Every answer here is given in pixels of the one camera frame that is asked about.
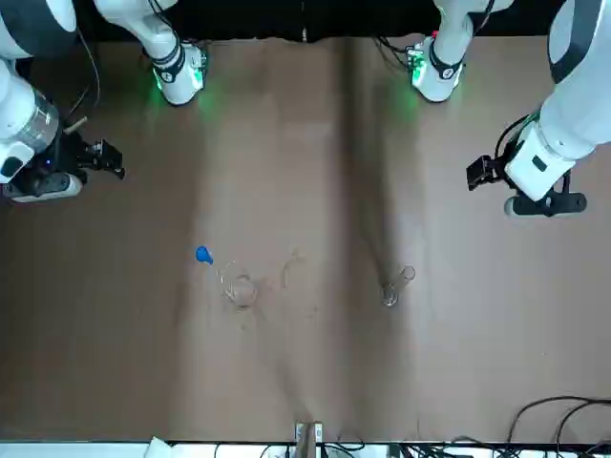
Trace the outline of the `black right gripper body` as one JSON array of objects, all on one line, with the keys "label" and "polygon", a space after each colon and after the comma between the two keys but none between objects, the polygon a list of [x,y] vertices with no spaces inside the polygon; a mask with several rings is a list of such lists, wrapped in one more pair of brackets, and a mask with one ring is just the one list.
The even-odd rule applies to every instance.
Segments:
[{"label": "black right gripper body", "polygon": [[52,172],[70,174],[74,177],[86,177],[87,173],[80,165],[88,144],[81,135],[58,135],[49,148],[49,168]]}]

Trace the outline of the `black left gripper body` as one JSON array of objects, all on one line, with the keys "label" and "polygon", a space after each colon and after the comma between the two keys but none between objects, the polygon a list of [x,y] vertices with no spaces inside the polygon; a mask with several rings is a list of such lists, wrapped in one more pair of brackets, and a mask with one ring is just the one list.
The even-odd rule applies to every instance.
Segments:
[{"label": "black left gripper body", "polygon": [[511,137],[501,139],[497,142],[495,157],[503,156],[505,159],[504,171],[506,174],[506,180],[504,182],[506,184],[514,184],[514,181],[509,177],[506,171],[506,167],[516,157],[516,154],[520,150],[523,143],[524,141],[520,140],[518,135],[512,135]]}]

